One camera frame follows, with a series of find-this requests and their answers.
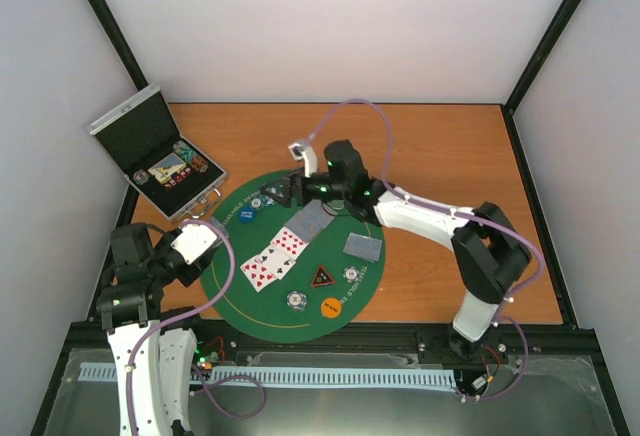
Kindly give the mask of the blue small blind button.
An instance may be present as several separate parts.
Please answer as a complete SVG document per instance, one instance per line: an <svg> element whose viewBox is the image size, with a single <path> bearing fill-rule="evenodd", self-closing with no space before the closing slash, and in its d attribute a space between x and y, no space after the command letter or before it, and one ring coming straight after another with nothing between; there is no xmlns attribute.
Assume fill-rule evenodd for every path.
<svg viewBox="0 0 640 436"><path fill-rule="evenodd" d="M248 224L255 220L256 211L249 206L245 206L239 209L237 218L241 223Z"/></svg>

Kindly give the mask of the ten of diamonds card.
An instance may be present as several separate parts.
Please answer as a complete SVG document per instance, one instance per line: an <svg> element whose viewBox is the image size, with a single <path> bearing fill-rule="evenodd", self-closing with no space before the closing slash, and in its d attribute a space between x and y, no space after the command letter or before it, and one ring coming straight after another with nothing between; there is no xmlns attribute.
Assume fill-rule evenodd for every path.
<svg viewBox="0 0 640 436"><path fill-rule="evenodd" d="M308 243L296 235L290 228L282 227L270 242L271 246L296 260L306 249Z"/></svg>

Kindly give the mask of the four of clubs card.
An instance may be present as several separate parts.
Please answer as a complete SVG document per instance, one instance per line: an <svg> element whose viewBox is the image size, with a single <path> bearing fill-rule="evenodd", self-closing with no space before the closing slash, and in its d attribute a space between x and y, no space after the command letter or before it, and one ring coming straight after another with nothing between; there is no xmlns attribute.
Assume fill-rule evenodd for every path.
<svg viewBox="0 0 640 436"><path fill-rule="evenodd" d="M254 261L263 272L274 276L278 280L283 279L295 265L294 259L273 246L263 249L255 256Z"/></svg>

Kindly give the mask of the dealt blue-backed playing card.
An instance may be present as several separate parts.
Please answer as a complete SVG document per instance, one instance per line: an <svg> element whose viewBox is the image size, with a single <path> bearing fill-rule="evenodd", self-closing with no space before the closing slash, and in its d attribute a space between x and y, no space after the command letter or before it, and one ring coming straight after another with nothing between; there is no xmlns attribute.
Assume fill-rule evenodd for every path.
<svg viewBox="0 0 640 436"><path fill-rule="evenodd" d="M383 241L379 238L350 233L343 248L343 253L368 261L380 259Z"/></svg>

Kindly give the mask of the white blue chip stack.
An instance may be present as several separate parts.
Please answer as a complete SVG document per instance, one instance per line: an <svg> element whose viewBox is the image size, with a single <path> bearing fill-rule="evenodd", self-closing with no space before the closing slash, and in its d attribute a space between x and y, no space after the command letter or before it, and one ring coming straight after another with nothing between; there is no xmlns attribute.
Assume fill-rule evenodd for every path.
<svg viewBox="0 0 640 436"><path fill-rule="evenodd" d="M294 311L303 311L307 306L307 296L300 291L291 291L286 296L287 305Z"/></svg>
<svg viewBox="0 0 640 436"><path fill-rule="evenodd" d="M359 278L361 277L361 273L355 267L348 267L344 270L343 277L349 283L353 283L359 280Z"/></svg>

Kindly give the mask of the orange big blind button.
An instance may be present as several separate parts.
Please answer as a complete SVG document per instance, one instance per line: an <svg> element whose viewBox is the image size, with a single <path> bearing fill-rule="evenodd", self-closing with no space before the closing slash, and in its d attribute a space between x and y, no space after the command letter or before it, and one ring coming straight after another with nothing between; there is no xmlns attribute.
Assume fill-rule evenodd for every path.
<svg viewBox="0 0 640 436"><path fill-rule="evenodd" d="M320 311L323 317L327 319L336 319L342 313L342 303L334 297L326 298L320 305Z"/></svg>

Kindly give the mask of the deck of playing cards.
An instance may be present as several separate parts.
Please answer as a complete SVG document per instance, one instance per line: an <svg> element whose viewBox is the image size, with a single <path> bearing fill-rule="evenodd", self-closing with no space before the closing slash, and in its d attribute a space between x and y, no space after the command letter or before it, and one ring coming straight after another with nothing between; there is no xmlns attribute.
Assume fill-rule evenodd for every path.
<svg viewBox="0 0 640 436"><path fill-rule="evenodd" d="M219 220L217 219L215 216L211 216L208 219L208 222L215 226L226 238L229 237L229 232L227 227Z"/></svg>

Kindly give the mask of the eight of hearts card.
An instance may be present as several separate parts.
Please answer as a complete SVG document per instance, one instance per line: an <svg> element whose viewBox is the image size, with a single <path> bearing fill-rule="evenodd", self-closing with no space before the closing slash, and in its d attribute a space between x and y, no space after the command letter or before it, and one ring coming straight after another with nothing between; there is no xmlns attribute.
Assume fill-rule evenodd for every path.
<svg viewBox="0 0 640 436"><path fill-rule="evenodd" d="M240 270L256 292L261 292L277 280L276 276L255 258L243 262Z"/></svg>

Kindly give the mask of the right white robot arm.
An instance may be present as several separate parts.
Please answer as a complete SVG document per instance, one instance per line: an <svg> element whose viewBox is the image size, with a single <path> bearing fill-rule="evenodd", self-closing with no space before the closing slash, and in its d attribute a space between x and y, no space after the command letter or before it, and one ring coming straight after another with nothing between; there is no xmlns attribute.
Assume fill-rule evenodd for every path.
<svg viewBox="0 0 640 436"><path fill-rule="evenodd" d="M372 177L348 140L325 147L324 171L307 141L289 150L302 168L263 184L261 194L285 208L340 200L358 221L403 230L450 250L465 286L452 331L468 343L480 342L532 259L530 246L504 212L492 203L478 208L438 203Z"/></svg>

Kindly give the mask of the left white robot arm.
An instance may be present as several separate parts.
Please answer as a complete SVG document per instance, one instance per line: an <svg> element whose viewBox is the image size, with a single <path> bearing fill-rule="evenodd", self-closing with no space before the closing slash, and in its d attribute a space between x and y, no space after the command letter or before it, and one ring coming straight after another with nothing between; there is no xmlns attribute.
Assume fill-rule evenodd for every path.
<svg viewBox="0 0 640 436"><path fill-rule="evenodd" d="M96 303L116 369L122 435L189 435L193 358L208 346L195 324L161 317L164 288L190 285L211 263L219 237L189 224L152 242L150 225L112 231L112 284Z"/></svg>

